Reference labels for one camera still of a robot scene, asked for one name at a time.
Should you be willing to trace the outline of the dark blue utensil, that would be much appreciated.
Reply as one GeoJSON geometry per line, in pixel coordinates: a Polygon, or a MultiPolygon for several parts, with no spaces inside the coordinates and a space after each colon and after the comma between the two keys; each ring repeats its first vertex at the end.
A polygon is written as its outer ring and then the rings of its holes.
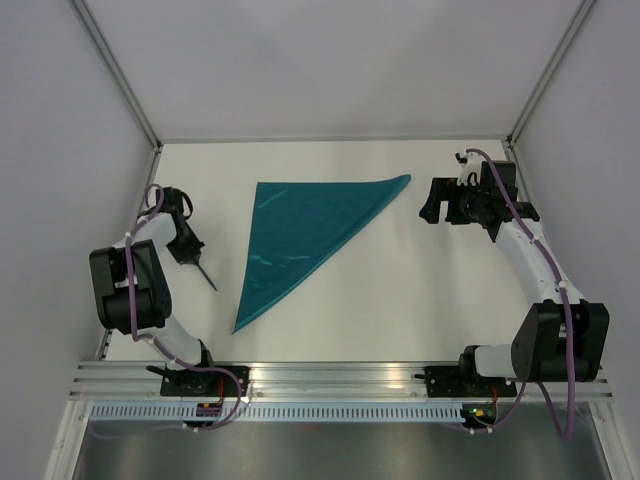
{"type": "Polygon", "coordinates": [[[208,272],[204,269],[204,267],[201,265],[200,262],[196,262],[195,263],[196,268],[198,269],[198,271],[200,272],[200,274],[203,276],[203,278],[206,280],[206,282],[210,285],[210,287],[214,290],[214,291],[218,291],[218,288],[216,286],[216,284],[214,283],[213,279],[210,277],[210,275],[208,274],[208,272]]]}

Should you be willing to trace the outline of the teal cloth napkin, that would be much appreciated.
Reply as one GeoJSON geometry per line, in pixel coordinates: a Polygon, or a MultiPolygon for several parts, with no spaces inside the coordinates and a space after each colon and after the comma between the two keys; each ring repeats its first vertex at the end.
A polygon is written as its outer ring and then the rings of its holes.
{"type": "Polygon", "coordinates": [[[409,185],[411,176],[365,182],[259,182],[234,332],[283,300],[409,185]]]}

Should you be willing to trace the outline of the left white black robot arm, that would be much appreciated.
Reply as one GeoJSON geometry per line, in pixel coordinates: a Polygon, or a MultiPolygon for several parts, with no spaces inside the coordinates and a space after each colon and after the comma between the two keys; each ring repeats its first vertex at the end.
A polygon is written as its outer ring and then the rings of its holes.
{"type": "Polygon", "coordinates": [[[190,197],[176,187],[149,186],[153,204],[139,214],[124,238],[89,255],[97,315],[107,330],[149,344],[173,370],[186,369],[184,385],[206,396],[218,384],[218,372],[203,341],[173,314],[173,302],[160,254],[168,251],[181,266],[200,268],[204,243],[188,224],[190,197]]]}

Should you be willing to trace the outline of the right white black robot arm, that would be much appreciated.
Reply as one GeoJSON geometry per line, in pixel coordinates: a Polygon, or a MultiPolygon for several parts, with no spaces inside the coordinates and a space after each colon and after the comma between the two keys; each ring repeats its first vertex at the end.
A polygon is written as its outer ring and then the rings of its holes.
{"type": "Polygon", "coordinates": [[[478,395],[493,378],[521,382],[593,381],[610,316],[587,301],[559,266],[535,207],[518,198],[516,166],[477,152],[458,159],[457,177],[435,177],[419,212],[429,224],[481,226],[515,271],[529,310],[509,344],[472,345],[460,356],[459,388],[478,395]]]}

